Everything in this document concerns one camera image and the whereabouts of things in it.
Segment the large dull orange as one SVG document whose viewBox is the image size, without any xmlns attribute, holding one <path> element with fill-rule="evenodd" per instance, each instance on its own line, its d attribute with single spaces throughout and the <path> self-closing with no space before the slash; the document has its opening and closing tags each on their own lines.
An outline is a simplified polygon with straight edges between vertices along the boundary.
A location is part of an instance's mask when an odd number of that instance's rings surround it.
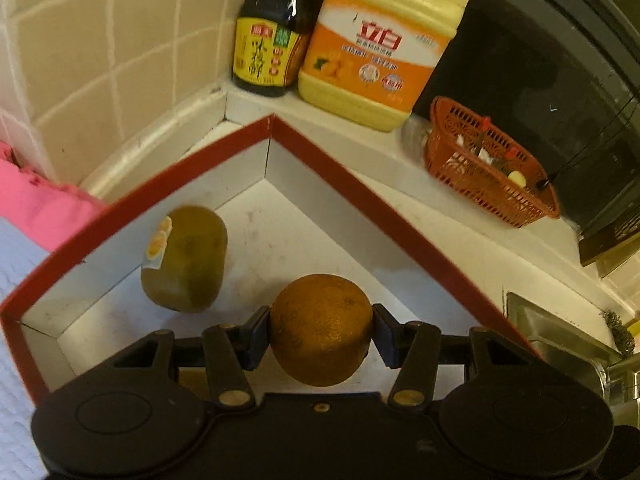
<svg viewBox="0 0 640 480">
<path fill-rule="evenodd" d="M 282 289 L 270 309 L 271 349 L 292 378 L 313 387 L 340 384 L 369 352 L 372 304 L 334 274 L 308 274 Z"/>
</svg>

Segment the green kiwi with sticker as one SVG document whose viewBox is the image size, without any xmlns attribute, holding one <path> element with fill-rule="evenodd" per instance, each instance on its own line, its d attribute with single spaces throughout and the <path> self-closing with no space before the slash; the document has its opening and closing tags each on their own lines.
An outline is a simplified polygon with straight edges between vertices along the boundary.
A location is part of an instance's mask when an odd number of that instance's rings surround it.
<svg viewBox="0 0 640 480">
<path fill-rule="evenodd" d="M 203 312 L 221 290 L 227 248 L 227 228 L 216 212 L 178 207 L 160 220 L 145 248 L 142 290 L 162 308 Z"/>
</svg>

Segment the red cardboard box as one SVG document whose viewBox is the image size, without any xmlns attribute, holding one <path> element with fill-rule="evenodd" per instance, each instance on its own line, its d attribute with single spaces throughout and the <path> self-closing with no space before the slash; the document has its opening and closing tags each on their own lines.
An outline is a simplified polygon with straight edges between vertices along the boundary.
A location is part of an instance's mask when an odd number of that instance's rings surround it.
<svg viewBox="0 0 640 480">
<path fill-rule="evenodd" d="M 142 292 L 146 245 L 166 214 L 213 209 L 228 231 L 213 307 L 181 315 Z M 309 273 L 344 276 L 401 320 L 447 334 L 483 325 L 521 342 L 503 312 L 372 188 L 277 116 L 177 162 L 106 208 L 9 294 L 1 326 L 34 402 L 154 330 L 239 324 Z"/>
</svg>

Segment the stainless steel sink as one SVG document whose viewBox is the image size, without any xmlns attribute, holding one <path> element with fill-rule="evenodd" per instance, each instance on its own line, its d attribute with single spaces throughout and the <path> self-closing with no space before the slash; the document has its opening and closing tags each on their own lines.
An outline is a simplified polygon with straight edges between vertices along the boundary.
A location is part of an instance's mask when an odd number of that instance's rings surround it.
<svg viewBox="0 0 640 480">
<path fill-rule="evenodd" d="M 620 414 L 639 409 L 639 357 L 624 358 L 596 338 L 516 294 L 506 294 L 506 316 L 541 355 Z"/>
</svg>

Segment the red plastic basket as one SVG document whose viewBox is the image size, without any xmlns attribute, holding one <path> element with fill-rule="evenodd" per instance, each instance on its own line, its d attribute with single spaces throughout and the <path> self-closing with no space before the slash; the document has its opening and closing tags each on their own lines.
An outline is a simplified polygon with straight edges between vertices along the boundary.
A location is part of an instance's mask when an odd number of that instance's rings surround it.
<svg viewBox="0 0 640 480">
<path fill-rule="evenodd" d="M 521 228 L 557 219 L 560 205 L 535 156 L 486 116 L 446 96 L 430 108 L 424 148 L 427 172 L 503 222 Z"/>
</svg>

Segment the pink ruffled cloth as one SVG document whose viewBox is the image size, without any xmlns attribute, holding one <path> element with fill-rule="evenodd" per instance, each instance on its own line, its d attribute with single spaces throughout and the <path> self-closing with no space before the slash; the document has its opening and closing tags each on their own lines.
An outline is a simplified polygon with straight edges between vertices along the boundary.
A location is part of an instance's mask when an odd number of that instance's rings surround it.
<svg viewBox="0 0 640 480">
<path fill-rule="evenodd" d="M 55 184 L 14 162 L 1 143 L 1 217 L 47 252 L 54 252 L 107 208 L 75 185 Z"/>
</svg>

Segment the yellow dish detergent jug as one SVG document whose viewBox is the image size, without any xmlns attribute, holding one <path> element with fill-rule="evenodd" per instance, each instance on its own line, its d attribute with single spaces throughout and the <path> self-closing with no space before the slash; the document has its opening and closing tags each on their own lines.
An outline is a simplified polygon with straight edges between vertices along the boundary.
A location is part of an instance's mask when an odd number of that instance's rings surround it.
<svg viewBox="0 0 640 480">
<path fill-rule="evenodd" d="M 410 116 L 469 0 L 323 0 L 299 95 L 326 112 L 390 132 Z"/>
</svg>

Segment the black microwave oven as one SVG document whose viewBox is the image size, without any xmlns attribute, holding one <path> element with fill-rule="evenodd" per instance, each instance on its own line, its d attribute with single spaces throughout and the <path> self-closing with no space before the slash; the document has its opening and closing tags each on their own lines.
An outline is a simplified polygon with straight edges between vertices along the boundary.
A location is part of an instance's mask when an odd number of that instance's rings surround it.
<svg viewBox="0 0 640 480">
<path fill-rule="evenodd" d="M 470 0 L 414 106 L 448 96 L 527 148 L 599 252 L 639 213 L 639 0 Z"/>
</svg>

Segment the dark soy sauce bottle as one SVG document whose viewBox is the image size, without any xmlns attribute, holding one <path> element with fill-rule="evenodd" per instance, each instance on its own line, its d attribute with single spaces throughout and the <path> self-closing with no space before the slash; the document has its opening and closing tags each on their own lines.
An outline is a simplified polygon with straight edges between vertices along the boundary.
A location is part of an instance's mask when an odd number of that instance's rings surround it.
<svg viewBox="0 0 640 480">
<path fill-rule="evenodd" d="M 235 25 L 233 82 L 283 96 L 296 83 L 315 22 L 314 0 L 245 0 Z"/>
</svg>

